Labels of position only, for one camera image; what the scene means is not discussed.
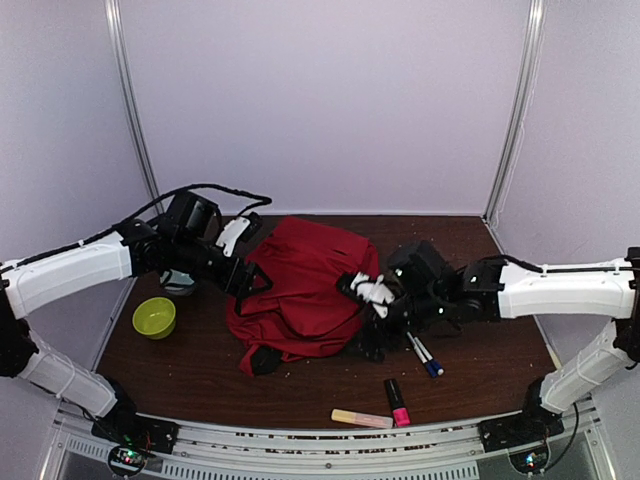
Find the red student backpack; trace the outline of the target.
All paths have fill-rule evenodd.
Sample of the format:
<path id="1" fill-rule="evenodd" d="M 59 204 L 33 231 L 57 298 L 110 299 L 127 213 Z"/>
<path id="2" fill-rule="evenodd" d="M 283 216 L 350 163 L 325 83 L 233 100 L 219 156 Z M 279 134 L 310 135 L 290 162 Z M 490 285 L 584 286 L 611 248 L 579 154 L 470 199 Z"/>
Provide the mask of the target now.
<path id="1" fill-rule="evenodd" d="M 340 352 L 361 326 L 360 307 L 336 287 L 346 273 L 380 273 L 371 241 L 356 233 L 286 217 L 249 254 L 273 287 L 243 304 L 243 316 L 226 307 L 226 324 L 246 348 L 239 369 L 249 375 L 282 363 Z"/>

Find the blue capped marker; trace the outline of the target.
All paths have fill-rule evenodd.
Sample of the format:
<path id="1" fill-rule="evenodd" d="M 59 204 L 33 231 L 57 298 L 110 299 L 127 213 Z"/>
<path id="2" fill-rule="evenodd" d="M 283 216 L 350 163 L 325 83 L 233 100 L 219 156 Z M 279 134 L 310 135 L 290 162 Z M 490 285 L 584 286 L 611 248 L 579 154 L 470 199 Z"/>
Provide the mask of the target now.
<path id="1" fill-rule="evenodd" d="M 439 362 L 432 356 L 431 352 L 426 348 L 424 343 L 417 337 L 414 337 L 416 345 L 418 349 L 422 353 L 425 359 L 425 365 L 427 372 L 432 378 L 437 378 L 444 374 L 443 367 L 439 364 Z"/>

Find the pink black highlighter marker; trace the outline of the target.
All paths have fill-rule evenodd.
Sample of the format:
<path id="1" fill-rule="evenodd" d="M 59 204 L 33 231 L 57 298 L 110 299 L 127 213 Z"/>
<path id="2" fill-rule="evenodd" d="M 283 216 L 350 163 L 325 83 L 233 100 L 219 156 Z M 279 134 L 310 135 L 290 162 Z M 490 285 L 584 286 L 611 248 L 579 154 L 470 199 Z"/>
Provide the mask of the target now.
<path id="1" fill-rule="evenodd" d="M 409 426 L 411 419 L 397 380 L 385 380 L 384 388 L 395 425 L 397 427 Z"/>

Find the beige highlighter marker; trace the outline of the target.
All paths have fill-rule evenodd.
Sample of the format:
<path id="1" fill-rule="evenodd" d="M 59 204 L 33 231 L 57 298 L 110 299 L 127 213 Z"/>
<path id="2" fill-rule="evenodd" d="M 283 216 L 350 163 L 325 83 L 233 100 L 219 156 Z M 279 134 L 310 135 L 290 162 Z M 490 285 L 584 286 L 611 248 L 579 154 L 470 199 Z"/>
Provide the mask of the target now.
<path id="1" fill-rule="evenodd" d="M 391 429 L 394 425 L 390 417 L 342 409 L 333 409 L 330 418 L 337 423 L 376 429 Z"/>

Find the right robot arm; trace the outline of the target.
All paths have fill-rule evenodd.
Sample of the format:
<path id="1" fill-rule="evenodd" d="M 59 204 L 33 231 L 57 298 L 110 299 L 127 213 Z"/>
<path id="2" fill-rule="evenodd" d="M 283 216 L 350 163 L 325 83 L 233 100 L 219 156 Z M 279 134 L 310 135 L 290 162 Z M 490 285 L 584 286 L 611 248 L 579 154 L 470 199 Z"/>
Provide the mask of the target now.
<path id="1" fill-rule="evenodd" d="M 378 276 L 347 273 L 338 290 L 370 310 L 359 349 L 374 361 L 435 323 L 532 317 L 599 317 L 601 332 L 573 358 L 534 381 L 513 419 L 519 440 L 535 440 L 574 402 L 639 364 L 639 250 L 582 264 L 535 264 L 498 254 L 452 266 L 428 241 L 406 245 Z"/>

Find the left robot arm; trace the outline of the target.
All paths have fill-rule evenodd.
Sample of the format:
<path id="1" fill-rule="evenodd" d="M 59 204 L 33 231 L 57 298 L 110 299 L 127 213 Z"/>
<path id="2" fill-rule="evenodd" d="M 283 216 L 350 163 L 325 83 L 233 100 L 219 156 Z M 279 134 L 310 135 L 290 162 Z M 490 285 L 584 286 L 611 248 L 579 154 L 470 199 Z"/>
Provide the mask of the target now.
<path id="1" fill-rule="evenodd" d="M 170 190 L 86 239 L 1 266 L 1 374 L 21 378 L 77 405 L 123 444 L 137 442 L 144 424 L 114 380 L 69 359 L 31 330 L 28 316 L 98 285 L 151 272 L 179 272 L 215 284 L 243 301 L 272 281 L 236 252 L 261 227 L 268 196 L 215 183 Z"/>

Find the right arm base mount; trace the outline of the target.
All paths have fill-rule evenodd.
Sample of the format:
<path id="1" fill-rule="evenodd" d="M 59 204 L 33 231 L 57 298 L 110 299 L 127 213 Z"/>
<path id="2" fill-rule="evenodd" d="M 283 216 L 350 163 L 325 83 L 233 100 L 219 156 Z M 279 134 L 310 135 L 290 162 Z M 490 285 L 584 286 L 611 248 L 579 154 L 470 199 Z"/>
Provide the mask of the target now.
<path id="1" fill-rule="evenodd" d="M 480 440 L 486 453 L 541 443 L 564 431 L 560 417 L 535 419 L 524 413 L 484 420 L 478 424 Z"/>

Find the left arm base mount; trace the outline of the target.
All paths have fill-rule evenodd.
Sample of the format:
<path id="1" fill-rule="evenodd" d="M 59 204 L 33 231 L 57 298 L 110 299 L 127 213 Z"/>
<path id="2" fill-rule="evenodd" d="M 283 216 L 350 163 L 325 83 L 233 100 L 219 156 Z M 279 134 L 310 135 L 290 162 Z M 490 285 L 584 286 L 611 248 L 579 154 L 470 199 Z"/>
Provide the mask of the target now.
<path id="1" fill-rule="evenodd" d="M 129 427 L 116 426 L 106 419 L 92 420 L 91 434 L 139 452 L 171 454 L 179 433 L 172 421 L 137 416 Z"/>

